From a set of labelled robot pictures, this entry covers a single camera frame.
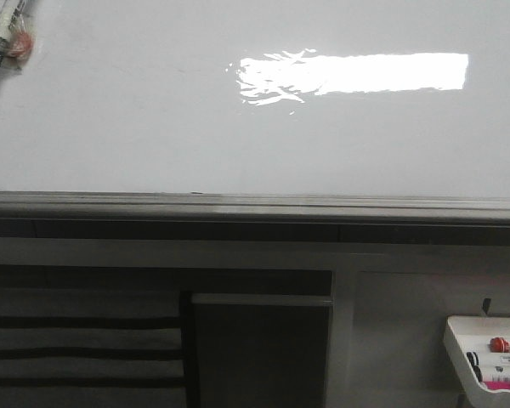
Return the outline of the black tray hook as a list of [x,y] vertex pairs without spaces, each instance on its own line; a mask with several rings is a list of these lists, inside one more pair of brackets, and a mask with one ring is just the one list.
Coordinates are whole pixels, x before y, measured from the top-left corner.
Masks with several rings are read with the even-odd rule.
[[486,297],[481,305],[481,315],[482,316],[489,316],[490,315],[490,306],[491,306],[492,299],[490,297]]

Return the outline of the dark grey panel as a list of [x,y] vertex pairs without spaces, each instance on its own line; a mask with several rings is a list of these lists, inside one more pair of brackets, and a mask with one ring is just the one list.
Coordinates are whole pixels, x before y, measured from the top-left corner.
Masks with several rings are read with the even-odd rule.
[[204,407],[322,407],[328,295],[193,297]]

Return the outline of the grey slatted panel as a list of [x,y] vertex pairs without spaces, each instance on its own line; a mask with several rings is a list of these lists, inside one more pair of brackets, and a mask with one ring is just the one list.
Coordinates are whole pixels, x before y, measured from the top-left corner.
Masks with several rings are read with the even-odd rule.
[[0,407],[197,407],[190,294],[0,265]]

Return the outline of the black capped marker in tray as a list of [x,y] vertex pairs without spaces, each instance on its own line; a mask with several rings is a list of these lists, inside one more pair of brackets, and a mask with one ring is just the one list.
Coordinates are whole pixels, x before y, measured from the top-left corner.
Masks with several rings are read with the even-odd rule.
[[510,384],[510,354],[466,352],[480,382]]

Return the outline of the red capped marker in tray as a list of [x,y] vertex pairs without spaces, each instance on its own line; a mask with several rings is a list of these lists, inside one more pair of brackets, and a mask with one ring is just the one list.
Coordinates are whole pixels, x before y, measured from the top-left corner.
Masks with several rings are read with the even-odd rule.
[[491,353],[510,353],[510,337],[493,337],[489,347]]

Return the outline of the white whiteboard surface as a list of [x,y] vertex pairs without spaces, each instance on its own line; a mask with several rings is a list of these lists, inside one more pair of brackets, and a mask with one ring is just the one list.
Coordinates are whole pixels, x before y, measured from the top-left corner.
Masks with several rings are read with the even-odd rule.
[[0,190],[510,198],[510,1],[40,1]]

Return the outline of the white plastic marker tray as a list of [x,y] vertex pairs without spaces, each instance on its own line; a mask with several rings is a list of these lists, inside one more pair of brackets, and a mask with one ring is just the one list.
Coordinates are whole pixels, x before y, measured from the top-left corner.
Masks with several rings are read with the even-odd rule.
[[489,343],[493,337],[510,337],[510,318],[451,316],[447,319],[444,345],[472,407],[510,407],[510,390],[485,387],[466,356],[466,352],[491,353]]

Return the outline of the white marker pen with tape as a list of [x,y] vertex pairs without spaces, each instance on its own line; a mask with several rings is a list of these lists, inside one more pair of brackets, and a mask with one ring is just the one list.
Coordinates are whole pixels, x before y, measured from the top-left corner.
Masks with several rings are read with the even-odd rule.
[[14,52],[14,42],[24,31],[23,19],[31,1],[5,1],[0,9],[0,69]]

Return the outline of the grey whiteboard frame rail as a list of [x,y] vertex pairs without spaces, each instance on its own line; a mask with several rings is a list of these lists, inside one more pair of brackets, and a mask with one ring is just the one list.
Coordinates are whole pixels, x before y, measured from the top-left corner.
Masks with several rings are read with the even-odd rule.
[[510,199],[0,191],[0,237],[510,247]]

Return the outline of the pink labelled marker in tray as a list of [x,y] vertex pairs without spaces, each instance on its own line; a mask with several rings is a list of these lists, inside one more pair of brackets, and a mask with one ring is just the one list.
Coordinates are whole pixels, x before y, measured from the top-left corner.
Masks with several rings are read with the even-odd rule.
[[483,377],[480,382],[489,390],[510,390],[510,376]]

